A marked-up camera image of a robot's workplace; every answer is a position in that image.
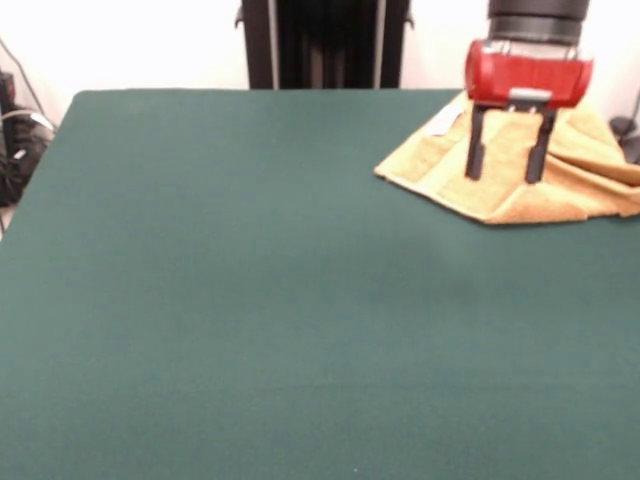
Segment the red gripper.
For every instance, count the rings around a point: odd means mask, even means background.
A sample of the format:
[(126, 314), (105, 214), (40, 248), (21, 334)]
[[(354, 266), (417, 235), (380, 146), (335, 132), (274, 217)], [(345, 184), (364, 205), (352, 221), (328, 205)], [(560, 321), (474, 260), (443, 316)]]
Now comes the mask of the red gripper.
[(464, 70), (466, 94), (473, 104), (465, 176), (479, 180), (482, 175), (486, 111), (513, 106), (541, 117), (525, 172), (527, 184), (539, 183), (557, 118), (555, 110), (579, 104), (593, 70), (594, 59), (577, 47), (507, 40), (472, 41)]

